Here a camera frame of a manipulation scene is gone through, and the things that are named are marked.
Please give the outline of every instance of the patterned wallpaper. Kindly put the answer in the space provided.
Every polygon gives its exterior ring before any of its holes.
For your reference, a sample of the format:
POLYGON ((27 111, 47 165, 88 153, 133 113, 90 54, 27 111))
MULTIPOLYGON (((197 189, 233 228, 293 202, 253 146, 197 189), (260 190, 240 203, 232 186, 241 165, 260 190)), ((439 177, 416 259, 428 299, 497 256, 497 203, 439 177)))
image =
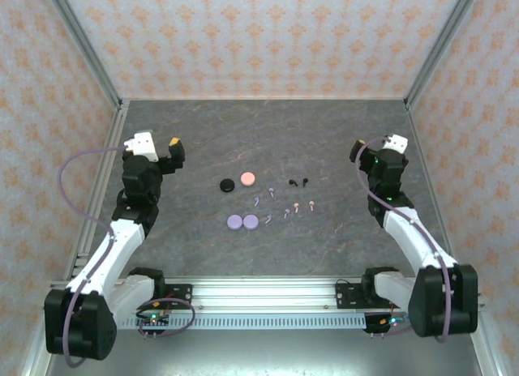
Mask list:
MULTIPOLYGON (((0 374, 18 375, 79 230, 56 172, 71 153, 103 145, 113 111, 49 0, 0 0, 0 13, 0 374)), ((96 165, 67 168, 79 205, 96 165)))
POLYGON ((510 374, 519 370, 518 7, 477 0, 413 110, 453 246, 478 270, 510 374))
POLYGON ((70 0, 121 97, 407 95, 456 0, 70 0))

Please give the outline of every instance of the round token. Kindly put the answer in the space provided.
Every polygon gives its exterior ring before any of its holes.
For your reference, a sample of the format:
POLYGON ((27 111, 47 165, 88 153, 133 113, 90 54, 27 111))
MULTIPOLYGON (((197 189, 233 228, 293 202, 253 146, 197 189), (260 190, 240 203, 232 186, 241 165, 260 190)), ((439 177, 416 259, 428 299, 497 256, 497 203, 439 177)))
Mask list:
POLYGON ((230 192, 234 190, 234 182, 231 179, 224 179, 220 182, 220 190, 230 192))
POLYGON ((243 226, 245 226, 245 229, 254 230, 258 227, 258 223, 260 220, 258 220, 257 216, 249 215, 243 218, 243 226))
POLYGON ((238 230, 242 227, 243 221, 241 216, 237 216, 236 214, 227 218, 227 226, 231 230, 238 230))
POLYGON ((252 172, 245 172, 241 177, 244 186, 252 186, 256 181, 256 176, 252 172))

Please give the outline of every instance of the table surface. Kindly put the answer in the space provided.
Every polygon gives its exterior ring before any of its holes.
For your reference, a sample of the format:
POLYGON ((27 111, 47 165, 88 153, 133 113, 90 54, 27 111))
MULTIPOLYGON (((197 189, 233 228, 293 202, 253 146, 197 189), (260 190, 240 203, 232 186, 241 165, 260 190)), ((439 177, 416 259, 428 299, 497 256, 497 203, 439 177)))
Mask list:
POLYGON ((143 340, 118 331, 112 353, 70 369, 52 356, 48 376, 481 376, 470 335, 445 344, 414 333, 370 340, 360 330, 186 331, 143 340))
MULTIPOLYGON (((400 100, 132 101, 121 142, 149 129, 159 156, 167 153, 172 137, 180 137, 186 161, 164 177, 157 222, 123 275, 152 267, 166 276, 360 276, 377 266, 411 275, 398 245, 370 216, 348 158, 356 139, 393 132, 410 140, 402 189, 444 246, 400 100), (246 171, 256 175, 253 186, 240 183, 246 171), (227 177, 236 183, 228 194, 219 188, 227 177), (309 182, 302 188, 305 177, 309 182), (289 179, 299 187, 290 186, 289 179), (286 208, 292 212, 284 219, 286 208), (259 227, 229 230, 232 214, 254 214, 259 227), (272 221, 264 224, 267 215, 272 221)), ((101 209, 104 219, 111 217, 122 189, 121 175, 118 156, 101 209)), ((92 251, 102 237, 98 229, 92 251)))

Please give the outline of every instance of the aluminum frame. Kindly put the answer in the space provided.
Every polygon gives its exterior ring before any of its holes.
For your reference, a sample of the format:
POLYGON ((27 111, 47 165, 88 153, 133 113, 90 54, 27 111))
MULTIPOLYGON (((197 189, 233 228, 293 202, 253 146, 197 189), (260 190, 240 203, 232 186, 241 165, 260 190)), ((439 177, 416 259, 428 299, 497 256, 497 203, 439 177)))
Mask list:
MULTIPOLYGON (((169 313, 167 324, 149 323, 146 330, 176 330, 186 326, 191 315, 187 312, 169 313)), ((118 329, 134 331, 142 319, 135 315, 123 320, 118 329)), ((365 329, 365 314, 201 314, 197 313, 189 330, 351 330, 365 329)))
POLYGON ((106 97, 114 107, 119 106, 121 104, 121 98, 119 97, 108 73, 103 67, 101 60, 97 56, 96 50, 88 39, 87 33, 84 31, 83 26, 81 26, 81 23, 79 23, 77 16, 72 10, 71 4, 68 0, 51 1, 56 6, 58 13, 62 16, 63 22, 65 22, 72 38, 75 40, 81 53, 87 60, 87 64, 92 69, 92 73, 96 76, 106 97))
POLYGON ((443 57, 445 50, 450 45, 454 34, 456 34, 456 31, 461 26, 465 15, 471 9, 473 1, 474 0, 457 0, 453 11, 438 35, 435 44, 432 46, 431 52, 427 55, 416 79, 411 85, 409 94, 404 99, 407 109, 411 109, 418 101, 423 89, 426 87, 427 82, 432 77, 435 68, 443 57))
MULTIPOLYGON (((126 121, 128 111, 128 103, 122 103, 121 107, 116 107, 112 116, 112 122, 105 139, 105 147, 116 146, 121 138, 122 128, 126 121)), ((101 212, 103 199, 105 197, 106 187, 108 186, 108 180, 112 166, 114 165, 116 153, 106 152, 102 155, 99 165, 97 166, 97 174, 95 177, 92 191, 90 194, 90 201, 87 207, 87 214, 90 216, 98 217, 101 212)), ((75 242, 75 253, 69 259, 64 280, 70 280, 75 273, 75 268, 78 264, 83 266, 86 264, 88 259, 88 252, 90 251, 90 245, 94 233, 96 232, 96 224, 90 220, 83 220, 79 235, 75 242)))
MULTIPOLYGON (((444 236, 446 250, 448 250, 448 252, 456 260, 459 261, 456 250, 453 248, 454 244, 452 242, 452 238, 450 236, 450 233, 447 231, 447 227, 445 226, 444 210, 438 204, 438 199, 436 198, 434 186, 431 180, 431 172, 427 167, 425 156, 423 155, 422 148, 419 144, 418 132, 416 131, 416 126, 413 121, 412 109, 408 109, 407 117, 411 125, 414 141, 417 143, 418 157, 420 158, 420 162, 422 163, 422 167, 425 171, 427 186, 432 195, 432 202, 435 206, 436 216, 438 217, 438 221, 440 223, 441 233, 444 236)), ((495 324, 492 322, 492 317, 487 312, 483 312, 480 309, 480 312, 478 313, 478 330, 470 336, 472 338, 472 343, 474 345, 474 351, 476 352, 476 356, 478 357, 481 372, 484 376, 508 375, 506 366, 504 365, 504 359, 500 354, 499 345, 497 344, 497 341, 495 339, 496 332, 497 328, 495 324)))
MULTIPOLYGON (((358 283, 359 277, 202 277, 178 276, 166 278, 168 284, 190 283, 194 285, 191 304, 198 315, 205 318, 236 319, 265 315, 268 318, 291 318, 304 320, 309 318, 359 318, 366 312, 389 312, 390 309, 352 309, 338 310, 335 294, 335 283, 338 279, 346 279, 350 283, 358 283)), ((58 281, 52 288, 65 288, 67 281, 58 281)), ((49 367, 51 355, 45 347, 45 328, 43 314, 40 315, 34 341, 30 348, 24 367, 24 376, 42 375, 49 367)), ((502 357, 495 346, 495 336, 489 326, 490 316, 480 310, 482 324, 472 335, 474 350, 485 376, 505 376, 502 357)))

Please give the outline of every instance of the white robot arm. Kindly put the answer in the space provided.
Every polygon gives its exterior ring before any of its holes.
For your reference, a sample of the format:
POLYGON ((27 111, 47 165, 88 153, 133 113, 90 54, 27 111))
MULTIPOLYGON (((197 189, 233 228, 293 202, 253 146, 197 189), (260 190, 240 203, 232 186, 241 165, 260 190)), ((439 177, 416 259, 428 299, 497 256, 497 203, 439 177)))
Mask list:
POLYGON ((111 229, 87 266, 64 290, 53 289, 45 299, 45 340, 49 353, 63 353, 65 332, 72 356, 102 360, 108 356, 117 326, 152 298, 164 297, 161 271, 137 268, 114 290, 129 258, 143 243, 158 215, 163 175, 183 167, 179 139, 169 143, 170 156, 159 157, 149 131, 125 143, 122 182, 111 229))
POLYGON ((391 267, 369 268, 362 277, 365 298, 368 303, 390 301, 409 313, 411 326, 420 336, 440 335, 446 318, 450 319, 449 334, 474 332, 478 325, 477 274, 438 245, 400 191, 400 177, 409 162, 406 148, 406 138, 391 135, 379 151, 359 140, 350 153, 350 160, 367 174, 370 213, 400 246, 416 275, 404 277, 391 267), (450 293, 445 290, 445 276, 450 293), (446 297, 450 297, 451 310, 446 310, 446 297))

